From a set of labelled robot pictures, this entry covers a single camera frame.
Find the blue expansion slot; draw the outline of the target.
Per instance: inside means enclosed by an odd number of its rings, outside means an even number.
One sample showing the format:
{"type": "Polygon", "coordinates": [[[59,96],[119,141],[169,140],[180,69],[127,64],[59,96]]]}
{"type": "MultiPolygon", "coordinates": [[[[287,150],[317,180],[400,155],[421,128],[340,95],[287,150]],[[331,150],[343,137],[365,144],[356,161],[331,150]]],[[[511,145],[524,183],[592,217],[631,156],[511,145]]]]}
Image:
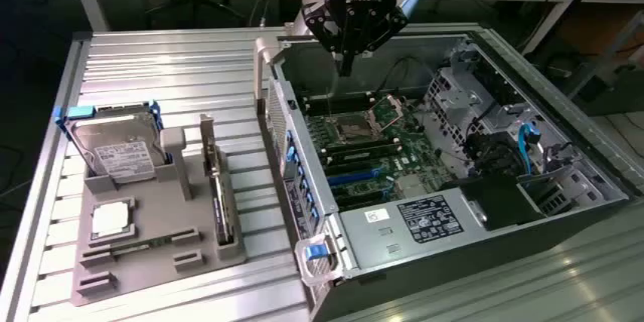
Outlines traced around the blue expansion slot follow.
{"type": "Polygon", "coordinates": [[[353,182],[361,182],[369,179],[375,179],[380,176],[380,169],[369,169],[367,171],[360,171],[356,173],[349,173],[337,176],[329,176],[327,182],[329,186],[340,186],[353,182]]]}

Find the metal disk bay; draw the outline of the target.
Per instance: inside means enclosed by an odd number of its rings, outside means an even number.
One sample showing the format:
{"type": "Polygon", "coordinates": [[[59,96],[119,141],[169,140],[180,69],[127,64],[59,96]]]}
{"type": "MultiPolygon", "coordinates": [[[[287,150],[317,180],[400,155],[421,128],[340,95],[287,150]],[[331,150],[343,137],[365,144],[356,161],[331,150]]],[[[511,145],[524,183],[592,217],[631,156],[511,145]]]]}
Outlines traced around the metal disk bay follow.
{"type": "Polygon", "coordinates": [[[541,222],[592,225],[629,201],[625,189],[591,164],[577,161],[537,175],[517,177],[517,187],[541,222]]]}

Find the RAM stick with black label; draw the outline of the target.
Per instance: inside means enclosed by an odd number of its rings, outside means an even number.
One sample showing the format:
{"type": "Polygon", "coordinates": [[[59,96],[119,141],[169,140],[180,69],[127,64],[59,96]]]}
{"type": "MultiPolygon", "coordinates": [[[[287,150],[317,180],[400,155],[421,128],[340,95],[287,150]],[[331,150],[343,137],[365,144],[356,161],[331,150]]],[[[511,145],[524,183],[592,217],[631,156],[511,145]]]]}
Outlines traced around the RAM stick with black label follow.
{"type": "Polygon", "coordinates": [[[359,149],[340,149],[337,151],[328,149],[321,157],[335,163],[371,160],[395,155],[399,152],[399,148],[397,145],[383,145],[359,149]]]}

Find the black graphics card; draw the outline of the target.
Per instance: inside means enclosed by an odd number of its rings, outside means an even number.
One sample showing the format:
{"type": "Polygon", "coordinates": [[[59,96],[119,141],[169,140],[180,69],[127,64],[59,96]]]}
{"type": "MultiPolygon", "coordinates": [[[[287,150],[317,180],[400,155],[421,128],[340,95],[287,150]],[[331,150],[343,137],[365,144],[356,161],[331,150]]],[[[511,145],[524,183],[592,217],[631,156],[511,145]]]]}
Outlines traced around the black graphics card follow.
{"type": "Polygon", "coordinates": [[[199,123],[203,140],[203,167],[208,179],[215,211],[215,237],[219,246],[232,244],[235,232],[228,212],[227,196],[224,191],[223,168],[220,162],[220,151],[216,146],[213,118],[200,115],[199,123]]]}

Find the silver chipset heatsink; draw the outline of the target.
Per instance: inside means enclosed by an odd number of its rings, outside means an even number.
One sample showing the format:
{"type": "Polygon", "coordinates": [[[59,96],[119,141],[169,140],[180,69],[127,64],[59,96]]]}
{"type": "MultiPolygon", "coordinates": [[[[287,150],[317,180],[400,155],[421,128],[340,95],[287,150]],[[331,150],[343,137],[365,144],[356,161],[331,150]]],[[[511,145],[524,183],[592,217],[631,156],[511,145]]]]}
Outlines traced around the silver chipset heatsink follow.
{"type": "Polygon", "coordinates": [[[396,188],[405,198],[428,194],[428,190],[417,174],[401,176],[396,180],[396,188]]]}

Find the green motherboard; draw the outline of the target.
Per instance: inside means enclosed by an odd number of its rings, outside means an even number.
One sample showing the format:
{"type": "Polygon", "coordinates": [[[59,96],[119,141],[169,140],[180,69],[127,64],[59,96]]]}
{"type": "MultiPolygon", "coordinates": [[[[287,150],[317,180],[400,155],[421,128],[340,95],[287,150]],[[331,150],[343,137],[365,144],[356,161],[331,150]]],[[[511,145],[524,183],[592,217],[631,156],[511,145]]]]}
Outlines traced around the green motherboard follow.
{"type": "Polygon", "coordinates": [[[392,95],[403,104],[404,117],[384,131],[377,132],[372,127],[373,136],[371,138],[344,139],[340,137],[335,127],[335,119],[339,115],[361,112],[367,119],[367,111],[387,95],[367,93],[360,97],[345,97],[332,100],[332,117],[327,113],[327,100],[307,99],[304,101],[304,119],[309,131],[317,158],[321,168],[327,165],[345,164],[349,162],[335,163],[323,158],[323,154],[329,149],[359,149],[372,146],[397,145],[399,152],[395,155],[377,158],[383,165],[380,176],[361,182],[348,183],[340,186],[329,186],[335,198],[347,193],[359,194],[375,191],[376,189],[388,190],[388,196],[379,202],[387,203],[405,199],[396,188],[396,180],[409,174],[417,174],[424,183],[428,193],[440,189],[444,183],[455,180],[456,176],[448,166],[441,161],[441,154],[429,141],[425,128],[420,120],[415,117],[411,107],[403,97],[392,95]]]}

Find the hard disk in blue caddy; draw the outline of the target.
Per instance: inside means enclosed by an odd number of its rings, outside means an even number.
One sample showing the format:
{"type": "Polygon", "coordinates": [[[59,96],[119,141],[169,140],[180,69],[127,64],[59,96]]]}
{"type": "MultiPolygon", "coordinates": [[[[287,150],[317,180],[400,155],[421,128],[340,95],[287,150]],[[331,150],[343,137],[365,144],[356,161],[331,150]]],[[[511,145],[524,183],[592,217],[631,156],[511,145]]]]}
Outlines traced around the hard disk in blue caddy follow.
{"type": "Polygon", "coordinates": [[[137,182],[155,178],[155,168],[169,164],[160,143],[163,121],[156,101],[57,107],[53,118],[91,176],[109,176],[116,184],[137,182]]]}

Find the long black expansion slot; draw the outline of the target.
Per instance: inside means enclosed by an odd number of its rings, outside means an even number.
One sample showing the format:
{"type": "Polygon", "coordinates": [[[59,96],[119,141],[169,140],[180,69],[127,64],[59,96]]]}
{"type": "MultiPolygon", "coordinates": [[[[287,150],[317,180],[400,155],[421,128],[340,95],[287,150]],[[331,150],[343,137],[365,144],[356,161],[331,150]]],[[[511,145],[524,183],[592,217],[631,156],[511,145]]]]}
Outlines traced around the long black expansion slot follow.
{"type": "Polygon", "coordinates": [[[388,190],[376,189],[359,194],[347,193],[336,197],[336,203],[341,208],[363,207],[377,204],[388,196],[388,190]]]}
{"type": "Polygon", "coordinates": [[[356,173],[363,170],[380,169],[383,162],[380,159],[368,161],[356,161],[345,164],[327,165],[324,171],[329,175],[356,173]]]}

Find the dark grey box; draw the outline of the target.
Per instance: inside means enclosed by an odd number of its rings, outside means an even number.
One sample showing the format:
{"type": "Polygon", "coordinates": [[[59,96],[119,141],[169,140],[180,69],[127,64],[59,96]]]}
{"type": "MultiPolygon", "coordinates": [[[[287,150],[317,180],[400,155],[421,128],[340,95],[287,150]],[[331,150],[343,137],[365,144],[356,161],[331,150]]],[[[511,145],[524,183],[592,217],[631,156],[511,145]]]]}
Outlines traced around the dark grey box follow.
{"type": "Polygon", "coordinates": [[[619,66],[611,73],[612,81],[588,101],[589,115],[609,115],[644,112],[644,68],[636,65],[619,66]]]}

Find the metal socket cover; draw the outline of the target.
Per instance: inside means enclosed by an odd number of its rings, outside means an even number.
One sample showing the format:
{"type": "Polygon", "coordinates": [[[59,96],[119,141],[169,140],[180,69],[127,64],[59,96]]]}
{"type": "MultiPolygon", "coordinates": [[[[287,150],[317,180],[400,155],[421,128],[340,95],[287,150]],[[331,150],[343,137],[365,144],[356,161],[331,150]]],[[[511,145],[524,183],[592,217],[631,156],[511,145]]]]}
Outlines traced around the metal socket cover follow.
{"type": "Polygon", "coordinates": [[[401,118],[404,110],[401,102],[388,94],[367,111],[367,120],[377,132],[384,132],[401,118]]]}

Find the grey power supply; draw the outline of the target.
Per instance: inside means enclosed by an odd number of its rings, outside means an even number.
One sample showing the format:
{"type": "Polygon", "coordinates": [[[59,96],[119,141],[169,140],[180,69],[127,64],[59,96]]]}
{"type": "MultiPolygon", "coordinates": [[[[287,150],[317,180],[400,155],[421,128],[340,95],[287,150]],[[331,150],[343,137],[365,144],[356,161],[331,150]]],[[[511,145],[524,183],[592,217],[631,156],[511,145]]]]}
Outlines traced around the grey power supply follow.
{"type": "Polygon", "coordinates": [[[383,268],[487,239],[460,189],[340,213],[359,268],[383,268]]]}

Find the green RAM stick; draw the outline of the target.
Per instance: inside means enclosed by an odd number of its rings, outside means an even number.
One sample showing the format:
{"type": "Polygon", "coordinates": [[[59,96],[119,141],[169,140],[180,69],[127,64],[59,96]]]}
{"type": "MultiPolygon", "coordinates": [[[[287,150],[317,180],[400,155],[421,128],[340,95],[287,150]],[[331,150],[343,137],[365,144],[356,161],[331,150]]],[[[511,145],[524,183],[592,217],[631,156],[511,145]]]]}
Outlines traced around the green RAM stick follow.
{"type": "Polygon", "coordinates": [[[123,245],[111,246],[109,251],[112,254],[119,255],[124,253],[132,253],[133,251],[139,251],[139,250],[153,249],[156,247],[164,246],[171,243],[172,243],[171,237],[157,237],[157,238],[135,241],[132,243],[127,243],[123,245]]]}

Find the grey plastic parts rack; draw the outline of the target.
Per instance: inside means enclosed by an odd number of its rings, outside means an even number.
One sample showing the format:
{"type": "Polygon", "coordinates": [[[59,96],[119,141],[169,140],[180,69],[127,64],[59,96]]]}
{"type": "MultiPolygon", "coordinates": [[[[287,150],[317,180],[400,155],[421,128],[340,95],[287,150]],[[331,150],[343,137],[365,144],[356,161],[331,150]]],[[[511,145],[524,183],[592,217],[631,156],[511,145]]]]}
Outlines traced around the grey plastic parts rack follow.
{"type": "Polygon", "coordinates": [[[235,232],[219,246],[211,187],[197,155],[155,169],[155,178],[117,185],[108,176],[85,176],[79,216],[71,300],[87,305],[159,284],[229,268],[247,259],[228,158],[220,151],[224,191],[235,232]],[[92,212],[99,205],[129,205],[129,226],[121,233],[92,237],[92,212]],[[115,255],[111,246],[171,237],[172,243],[115,255]]]}

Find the black plastic air duct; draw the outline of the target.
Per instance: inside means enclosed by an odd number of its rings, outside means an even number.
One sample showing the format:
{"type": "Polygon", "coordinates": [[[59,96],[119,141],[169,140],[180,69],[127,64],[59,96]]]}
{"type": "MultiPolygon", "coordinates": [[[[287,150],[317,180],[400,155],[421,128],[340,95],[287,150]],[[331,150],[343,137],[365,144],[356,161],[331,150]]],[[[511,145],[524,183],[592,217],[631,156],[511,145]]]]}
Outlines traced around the black plastic air duct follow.
{"type": "Polygon", "coordinates": [[[488,231],[544,219],[513,176],[493,175],[457,180],[467,201],[475,203],[488,231]]]}

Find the CPU socket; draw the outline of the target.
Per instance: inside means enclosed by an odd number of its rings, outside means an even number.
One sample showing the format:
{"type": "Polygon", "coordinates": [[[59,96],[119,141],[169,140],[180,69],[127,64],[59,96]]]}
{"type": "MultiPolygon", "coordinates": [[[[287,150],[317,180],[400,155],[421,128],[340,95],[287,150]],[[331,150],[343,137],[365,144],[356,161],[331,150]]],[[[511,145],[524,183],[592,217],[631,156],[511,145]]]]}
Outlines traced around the CPU socket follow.
{"type": "Polygon", "coordinates": [[[344,139],[371,138],[373,136],[371,125],[361,112],[339,115],[335,127],[344,139]]]}

